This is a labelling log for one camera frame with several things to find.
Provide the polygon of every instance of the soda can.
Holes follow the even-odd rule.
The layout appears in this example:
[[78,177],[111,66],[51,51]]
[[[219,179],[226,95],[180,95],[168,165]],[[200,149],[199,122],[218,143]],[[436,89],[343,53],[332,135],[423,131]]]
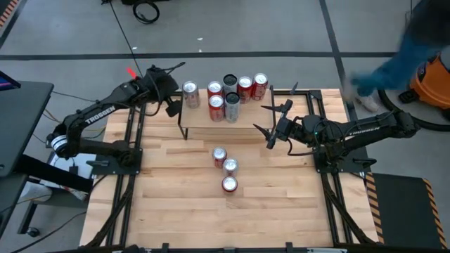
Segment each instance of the soda can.
[[214,158],[214,166],[222,169],[226,160],[226,150],[223,147],[214,148],[212,151],[212,158]]
[[236,176],[239,170],[238,161],[233,158],[227,158],[222,169],[225,176]]
[[227,193],[232,193],[238,188],[238,181],[233,176],[227,176],[222,180],[222,189]]
[[258,73],[253,78],[253,100],[262,100],[264,98],[264,94],[266,93],[267,84],[269,80],[267,76],[262,73]]
[[210,98],[210,117],[214,122],[222,121],[225,117],[224,98],[219,95]]
[[238,78],[234,74],[224,77],[224,97],[230,92],[238,92]]
[[208,84],[208,98],[211,98],[214,95],[222,96],[224,93],[223,91],[224,88],[219,82],[214,81]]
[[200,94],[195,82],[187,81],[183,84],[183,99],[189,108],[197,108],[200,105]]
[[225,118],[229,123],[236,123],[239,118],[240,98],[236,92],[228,93],[225,97]]
[[248,103],[252,97],[253,83],[249,77],[241,77],[238,81],[238,94],[240,96],[240,103]]

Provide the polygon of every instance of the person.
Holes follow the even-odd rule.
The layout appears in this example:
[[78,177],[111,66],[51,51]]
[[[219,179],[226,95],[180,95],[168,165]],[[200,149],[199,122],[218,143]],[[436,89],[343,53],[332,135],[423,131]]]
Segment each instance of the person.
[[413,9],[396,54],[370,74],[346,77],[342,97],[376,112],[379,105],[371,96],[375,90],[404,88],[421,63],[449,44],[450,0],[421,0]]

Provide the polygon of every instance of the grey floor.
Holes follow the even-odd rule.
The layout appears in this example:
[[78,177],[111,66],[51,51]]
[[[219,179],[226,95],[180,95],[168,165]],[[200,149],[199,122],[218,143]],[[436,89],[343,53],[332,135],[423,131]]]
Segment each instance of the grey floor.
[[[252,75],[264,72],[276,88],[338,88],[340,78],[333,57],[241,57],[197,58],[198,52],[301,51],[328,52],[332,47],[321,6],[316,0],[171,0],[158,3],[161,17],[154,25],[137,22],[131,8],[113,1],[124,32],[135,53],[156,53],[139,59],[141,69],[156,64],[186,65],[173,72],[179,82],[191,79],[201,86],[232,72]],[[405,24],[409,0],[327,0],[331,23],[340,52],[394,52]],[[27,0],[3,46],[0,69],[19,80],[51,82],[55,91],[95,99],[102,98],[129,75],[126,60],[8,60],[7,56],[84,55],[129,53],[126,41],[109,5],[100,0]],[[191,58],[164,58],[158,53],[192,53]],[[386,58],[343,58],[346,73],[371,71]],[[395,92],[390,96],[395,100]],[[53,95],[47,109],[62,119],[87,103]],[[413,114],[441,122],[433,108],[407,107]],[[370,114],[356,106],[359,118]],[[101,127],[105,121],[93,128]],[[55,124],[42,118],[35,134],[40,138]],[[450,237],[446,141],[450,134],[420,131],[408,140],[386,140],[368,147],[378,163],[374,172],[419,176],[433,184],[440,218]],[[43,161],[50,150],[32,138],[26,153]],[[0,251],[10,252],[32,242],[16,235],[25,206],[19,205],[0,240]],[[81,209],[38,207],[32,225],[43,234],[68,220]],[[83,218],[26,252],[73,249],[78,246]]]

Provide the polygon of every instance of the red tag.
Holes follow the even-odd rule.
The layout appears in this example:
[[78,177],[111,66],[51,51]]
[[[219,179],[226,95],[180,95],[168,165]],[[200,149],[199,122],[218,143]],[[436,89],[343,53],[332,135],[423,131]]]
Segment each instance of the red tag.
[[133,79],[136,79],[137,75],[130,67],[127,67],[127,72]]

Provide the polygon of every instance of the can lid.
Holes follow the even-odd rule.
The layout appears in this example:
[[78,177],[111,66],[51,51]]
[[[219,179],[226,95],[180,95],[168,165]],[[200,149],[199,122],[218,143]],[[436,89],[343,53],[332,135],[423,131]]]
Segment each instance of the can lid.
[[234,171],[238,168],[238,161],[233,158],[228,158],[224,162],[224,169],[227,171]]
[[226,191],[234,191],[238,187],[238,181],[232,176],[227,176],[222,181],[222,187]]
[[267,76],[262,73],[258,73],[255,75],[255,82],[257,84],[265,84],[267,82]]
[[183,84],[183,91],[185,92],[194,92],[196,88],[197,84],[195,84],[195,82],[192,81],[187,81]]
[[236,92],[230,92],[226,95],[225,101],[229,104],[236,104],[240,102],[240,97]]
[[238,78],[234,74],[228,74],[224,77],[224,84],[234,85],[238,81]]
[[211,92],[219,92],[222,89],[222,85],[219,82],[213,81],[208,84],[208,89]]
[[226,157],[226,151],[223,147],[217,147],[212,151],[212,156],[217,159]]
[[221,107],[224,104],[224,99],[219,95],[211,96],[210,105],[212,107]]
[[243,88],[248,88],[252,86],[252,80],[249,77],[241,77],[239,78],[239,85]]

